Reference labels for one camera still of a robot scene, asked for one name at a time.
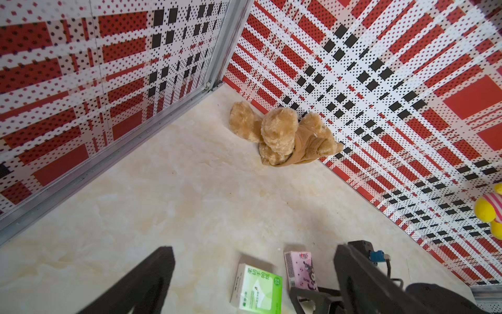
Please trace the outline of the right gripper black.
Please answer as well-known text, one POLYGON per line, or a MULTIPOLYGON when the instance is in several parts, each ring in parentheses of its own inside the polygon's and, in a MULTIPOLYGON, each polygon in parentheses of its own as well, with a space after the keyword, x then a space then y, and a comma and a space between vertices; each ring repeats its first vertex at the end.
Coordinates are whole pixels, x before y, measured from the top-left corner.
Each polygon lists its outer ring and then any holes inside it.
POLYGON ((294 310, 297 314, 305 314, 301 300, 307 300, 314 304, 313 313, 344 314, 345 306, 339 290, 319 287, 319 291, 292 287, 289 291, 294 310))

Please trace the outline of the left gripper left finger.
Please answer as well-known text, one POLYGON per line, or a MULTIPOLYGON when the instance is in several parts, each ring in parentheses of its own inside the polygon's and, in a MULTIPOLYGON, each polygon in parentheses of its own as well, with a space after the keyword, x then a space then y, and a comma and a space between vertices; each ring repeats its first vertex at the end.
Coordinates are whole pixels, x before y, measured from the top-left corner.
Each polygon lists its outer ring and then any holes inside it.
POLYGON ((159 247, 81 313, 161 313, 175 269, 172 247, 159 247))

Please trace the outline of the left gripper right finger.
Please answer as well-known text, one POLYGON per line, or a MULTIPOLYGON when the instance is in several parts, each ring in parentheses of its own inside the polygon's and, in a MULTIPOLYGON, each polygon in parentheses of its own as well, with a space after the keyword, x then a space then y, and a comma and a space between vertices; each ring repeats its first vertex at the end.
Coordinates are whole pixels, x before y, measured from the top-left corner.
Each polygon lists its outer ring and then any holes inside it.
POLYGON ((351 245, 338 245, 333 259, 345 313, 430 313, 351 245))

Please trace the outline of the pink tissue pack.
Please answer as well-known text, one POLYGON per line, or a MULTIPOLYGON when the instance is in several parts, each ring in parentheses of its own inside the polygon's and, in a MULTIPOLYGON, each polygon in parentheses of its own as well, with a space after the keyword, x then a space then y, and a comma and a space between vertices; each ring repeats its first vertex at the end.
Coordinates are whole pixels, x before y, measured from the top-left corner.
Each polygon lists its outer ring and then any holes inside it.
POLYGON ((312 254, 308 251, 284 253, 289 288, 318 291, 312 254))

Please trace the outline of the green tissue pack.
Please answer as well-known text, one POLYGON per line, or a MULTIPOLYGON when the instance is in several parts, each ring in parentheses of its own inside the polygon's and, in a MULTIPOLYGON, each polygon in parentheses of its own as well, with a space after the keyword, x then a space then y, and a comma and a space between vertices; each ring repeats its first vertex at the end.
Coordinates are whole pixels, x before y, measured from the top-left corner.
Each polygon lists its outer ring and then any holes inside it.
POLYGON ((251 313, 282 313, 281 276, 241 263, 238 265, 231 305, 251 313))

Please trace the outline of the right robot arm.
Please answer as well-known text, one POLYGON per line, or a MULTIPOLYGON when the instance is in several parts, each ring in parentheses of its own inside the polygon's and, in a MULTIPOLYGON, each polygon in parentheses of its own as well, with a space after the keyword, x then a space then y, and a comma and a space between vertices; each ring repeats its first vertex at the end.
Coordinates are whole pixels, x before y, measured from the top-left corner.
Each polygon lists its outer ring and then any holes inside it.
POLYGON ((304 300, 313 302, 314 313, 485 313, 467 298, 427 283, 393 291, 350 285, 346 296, 339 290, 294 287, 289 297, 297 313, 305 313, 304 300))

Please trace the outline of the yellow frog plush toy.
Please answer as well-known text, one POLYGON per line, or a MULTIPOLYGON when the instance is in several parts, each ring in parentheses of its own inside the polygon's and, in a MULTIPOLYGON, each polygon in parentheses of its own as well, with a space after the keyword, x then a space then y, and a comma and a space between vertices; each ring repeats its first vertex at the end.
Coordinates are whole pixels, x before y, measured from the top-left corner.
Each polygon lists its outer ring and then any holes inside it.
POLYGON ((481 196, 474 205, 475 216, 482 222, 490 224, 491 234, 501 240, 501 183, 494 191, 481 196))

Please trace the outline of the brown teddy bear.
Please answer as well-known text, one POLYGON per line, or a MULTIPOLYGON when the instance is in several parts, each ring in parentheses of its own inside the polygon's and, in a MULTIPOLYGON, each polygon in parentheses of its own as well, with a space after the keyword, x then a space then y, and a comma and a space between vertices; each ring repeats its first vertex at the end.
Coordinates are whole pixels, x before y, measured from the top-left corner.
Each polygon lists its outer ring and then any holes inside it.
POLYGON ((321 116, 313 112, 299 120, 295 110, 278 107, 261 117, 247 102, 237 102, 230 111, 229 127, 238 137, 258 144, 266 166, 308 164, 343 150, 321 116))

